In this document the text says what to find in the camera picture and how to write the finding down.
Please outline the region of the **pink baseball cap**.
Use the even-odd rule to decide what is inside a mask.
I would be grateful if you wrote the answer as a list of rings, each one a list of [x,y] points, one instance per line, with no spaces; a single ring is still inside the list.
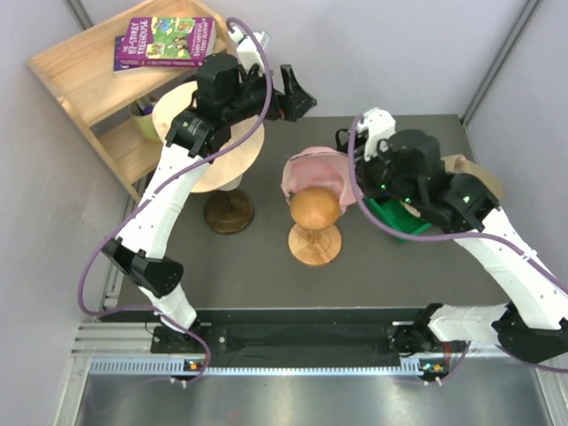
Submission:
[[[324,187],[339,200],[341,214],[356,202],[349,179],[349,159],[327,146],[311,146],[285,163],[280,188],[287,204],[294,195],[311,187]]]

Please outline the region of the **tan baseball cap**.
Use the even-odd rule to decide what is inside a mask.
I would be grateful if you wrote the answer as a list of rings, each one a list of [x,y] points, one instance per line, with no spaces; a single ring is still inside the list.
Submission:
[[[393,198],[446,233],[481,228],[503,194],[495,177],[464,156],[432,153],[405,154],[391,188]]]

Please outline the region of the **cream bucket hat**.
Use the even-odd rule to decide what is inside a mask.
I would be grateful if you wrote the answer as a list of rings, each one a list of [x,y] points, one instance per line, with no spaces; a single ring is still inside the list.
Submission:
[[[182,83],[165,93],[154,106],[152,120],[154,128],[163,144],[172,120],[190,103],[196,82]],[[192,193],[207,193],[227,185],[239,178],[254,163],[264,143],[264,125],[261,124],[254,134],[230,153],[213,161],[212,165],[197,181]]]

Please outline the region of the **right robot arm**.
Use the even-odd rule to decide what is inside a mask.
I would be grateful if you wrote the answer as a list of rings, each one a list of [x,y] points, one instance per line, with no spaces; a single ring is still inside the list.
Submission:
[[[429,304],[395,335],[400,351],[434,351],[450,342],[493,344],[534,365],[566,354],[567,290],[531,253],[480,178],[448,171],[438,141],[422,130],[355,126],[344,149],[359,205],[372,198],[409,205],[440,232],[394,230],[395,236],[454,241],[509,298],[495,305]]]

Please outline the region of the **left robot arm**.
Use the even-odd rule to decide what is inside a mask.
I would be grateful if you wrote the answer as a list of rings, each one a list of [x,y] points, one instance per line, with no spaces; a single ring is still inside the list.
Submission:
[[[271,73],[258,64],[245,68],[228,53],[209,55],[196,71],[196,87],[186,97],[189,104],[167,128],[161,158],[137,213],[102,248],[148,297],[181,351],[195,350],[201,331],[193,325],[197,312],[180,284],[184,267],[165,255],[170,234],[198,180],[224,149],[236,145],[231,140],[234,125],[256,119],[238,137],[246,141],[265,119],[295,122],[316,106],[290,65],[281,66],[280,72],[282,91],[273,88]]]

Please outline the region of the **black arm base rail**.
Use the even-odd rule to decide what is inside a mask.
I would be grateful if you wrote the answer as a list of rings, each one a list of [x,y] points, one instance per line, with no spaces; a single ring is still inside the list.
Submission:
[[[428,343],[412,337],[416,308],[203,309],[181,335],[154,330],[153,354],[202,354],[212,367],[396,367],[401,356],[434,358],[465,345]]]

